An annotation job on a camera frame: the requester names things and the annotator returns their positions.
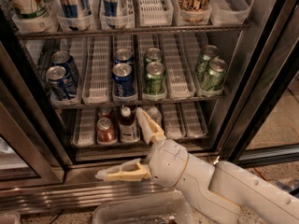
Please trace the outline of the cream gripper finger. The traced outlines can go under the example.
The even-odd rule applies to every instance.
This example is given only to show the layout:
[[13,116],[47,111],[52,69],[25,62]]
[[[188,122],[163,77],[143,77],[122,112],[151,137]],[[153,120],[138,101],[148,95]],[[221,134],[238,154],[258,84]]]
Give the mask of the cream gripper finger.
[[144,141],[155,143],[166,139],[164,130],[150,117],[150,115],[141,107],[136,109],[136,117],[141,127]]
[[100,170],[95,175],[96,179],[103,181],[141,181],[151,179],[150,168],[147,164],[141,164],[141,159],[134,159],[123,164]]

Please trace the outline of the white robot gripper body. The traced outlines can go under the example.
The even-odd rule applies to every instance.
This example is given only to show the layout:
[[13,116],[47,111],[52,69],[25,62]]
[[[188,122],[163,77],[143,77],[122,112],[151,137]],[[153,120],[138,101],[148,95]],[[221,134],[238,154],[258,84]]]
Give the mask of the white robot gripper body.
[[188,156],[187,149],[171,139],[154,143],[146,158],[151,181],[163,187],[174,187],[185,169]]

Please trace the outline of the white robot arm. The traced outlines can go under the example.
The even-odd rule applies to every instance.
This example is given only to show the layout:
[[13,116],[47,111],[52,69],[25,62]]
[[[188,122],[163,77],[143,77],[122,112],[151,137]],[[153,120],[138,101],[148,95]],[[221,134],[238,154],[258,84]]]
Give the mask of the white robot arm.
[[299,224],[299,200],[228,161],[210,164],[189,153],[142,108],[136,110],[142,133],[151,144],[144,161],[135,159],[101,170],[104,181],[140,181],[179,190],[190,206],[219,224],[235,224],[247,207],[268,224]]

